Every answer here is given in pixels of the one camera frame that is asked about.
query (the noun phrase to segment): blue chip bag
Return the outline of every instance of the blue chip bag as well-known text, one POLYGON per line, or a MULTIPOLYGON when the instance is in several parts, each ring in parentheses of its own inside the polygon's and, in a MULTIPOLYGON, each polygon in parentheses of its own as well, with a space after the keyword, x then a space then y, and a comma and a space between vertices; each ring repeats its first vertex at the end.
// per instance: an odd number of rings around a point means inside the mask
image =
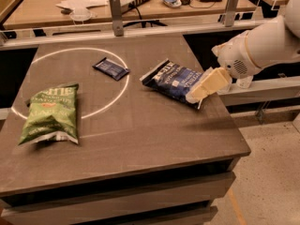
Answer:
POLYGON ((143 85, 159 93, 200 109, 201 100, 191 101, 187 93, 202 79, 203 73, 179 66, 169 59, 158 64, 140 78, 143 85))

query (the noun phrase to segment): chip bag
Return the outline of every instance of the chip bag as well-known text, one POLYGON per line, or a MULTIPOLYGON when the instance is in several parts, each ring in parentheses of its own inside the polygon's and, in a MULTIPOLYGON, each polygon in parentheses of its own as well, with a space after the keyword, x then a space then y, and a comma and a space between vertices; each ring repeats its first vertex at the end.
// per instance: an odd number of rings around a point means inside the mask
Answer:
POLYGON ((202 101, 193 100, 190 102, 187 94, 202 77, 201 72, 179 66, 166 59, 144 74, 140 81, 143 85, 151 87, 161 94, 200 109, 202 101))
POLYGON ((77 83, 62 84, 30 98, 29 115, 19 144, 40 141, 78 143, 76 128, 77 83))

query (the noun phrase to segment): concrete floor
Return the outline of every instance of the concrete floor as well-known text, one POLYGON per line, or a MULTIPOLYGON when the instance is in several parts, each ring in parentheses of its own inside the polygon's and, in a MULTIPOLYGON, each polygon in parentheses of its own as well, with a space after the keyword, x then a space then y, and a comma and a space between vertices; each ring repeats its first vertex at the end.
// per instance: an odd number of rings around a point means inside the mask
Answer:
POLYGON ((263 125, 233 115, 252 153, 234 168, 236 180, 205 225, 300 224, 300 133, 292 124, 298 111, 270 113, 263 125))

